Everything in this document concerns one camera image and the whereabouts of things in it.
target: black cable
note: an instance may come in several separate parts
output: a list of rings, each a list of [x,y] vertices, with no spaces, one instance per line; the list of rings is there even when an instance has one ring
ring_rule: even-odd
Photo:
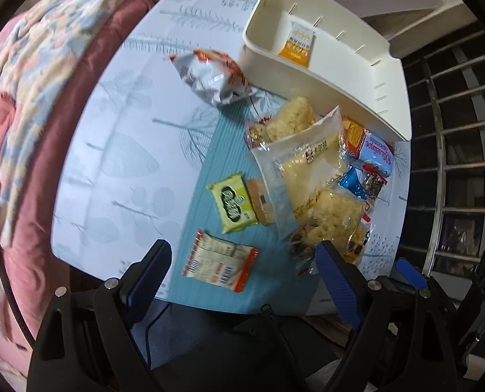
[[[166,306],[163,308],[163,310],[159,314],[157,314],[157,317],[155,317],[149,323],[149,325],[147,326],[147,329],[145,330],[145,344],[147,346],[147,366],[150,370],[152,369],[152,355],[150,354],[150,346],[149,346],[149,342],[148,342],[148,333],[150,331],[150,327],[152,327],[157,322],[157,320],[161,318],[161,316],[165,313],[165,311],[168,309],[169,306],[170,306],[170,302],[168,302],[166,304]]]
[[[14,297],[14,293],[12,292],[11,282],[8,279],[7,270],[5,269],[5,262],[3,260],[1,243],[0,243],[0,279],[1,279],[1,284],[3,285],[3,290],[5,291],[5,296],[7,297],[8,304],[11,307],[12,314],[14,314],[14,318],[17,321],[17,325],[20,326],[20,329],[23,332],[25,339],[27,340],[30,347],[33,348],[34,343],[36,343],[36,341],[34,340],[32,333],[30,333],[27,323],[23,318],[23,314],[21,313],[20,308],[17,305],[16,298]]]

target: metal screw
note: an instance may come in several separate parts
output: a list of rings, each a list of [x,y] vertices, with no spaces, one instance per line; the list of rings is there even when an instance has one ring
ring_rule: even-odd
[[[58,287],[54,294],[58,297],[58,298],[61,298],[62,296],[65,296],[65,294],[67,293],[67,288],[65,286],[61,286],[61,287]]]
[[[107,288],[108,290],[111,290],[114,287],[116,287],[118,284],[119,284],[119,280],[118,279],[115,279],[115,278],[108,279],[105,282],[105,288]]]
[[[382,285],[380,284],[380,282],[378,282],[376,280],[370,280],[370,281],[368,281],[368,287],[371,290],[380,290],[380,289],[382,289]]]
[[[428,289],[420,289],[418,291],[418,293],[420,294],[420,296],[422,296],[424,299],[427,299],[427,298],[430,298],[431,297],[431,292],[428,290]]]

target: blue fabric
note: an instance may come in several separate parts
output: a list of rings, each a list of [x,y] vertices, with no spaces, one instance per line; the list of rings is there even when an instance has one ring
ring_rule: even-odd
[[[190,205],[174,270],[168,300],[197,308],[231,313],[251,314],[270,303],[278,314],[305,314],[319,282],[318,275],[295,275],[295,263],[277,237],[275,224],[255,225],[235,233],[222,234],[222,225],[207,185],[225,179],[234,172],[245,180],[259,178],[257,163],[244,144],[243,131],[252,115],[245,101],[222,111],[203,163]],[[182,270],[198,229],[224,240],[261,250],[241,293],[234,293],[196,279],[182,276]]]

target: storage box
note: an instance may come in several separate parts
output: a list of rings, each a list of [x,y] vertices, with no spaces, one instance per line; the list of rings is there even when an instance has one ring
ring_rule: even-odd
[[[308,68],[278,56],[292,21],[315,30]],[[238,62],[260,88],[287,99],[306,96],[320,114],[339,105],[385,141],[411,139],[400,60],[385,38],[333,0],[258,0]]]

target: pink blanket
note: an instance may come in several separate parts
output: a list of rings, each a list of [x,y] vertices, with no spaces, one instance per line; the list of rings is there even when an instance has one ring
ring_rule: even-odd
[[[68,265],[51,253],[50,230],[70,140],[88,97],[108,62],[154,4],[153,0],[126,0],[108,19],[56,101],[35,149],[12,243],[4,249],[12,289],[33,335],[37,334],[54,290],[69,284]],[[26,375],[30,349],[6,303],[4,324],[7,334],[0,335],[0,356]]]

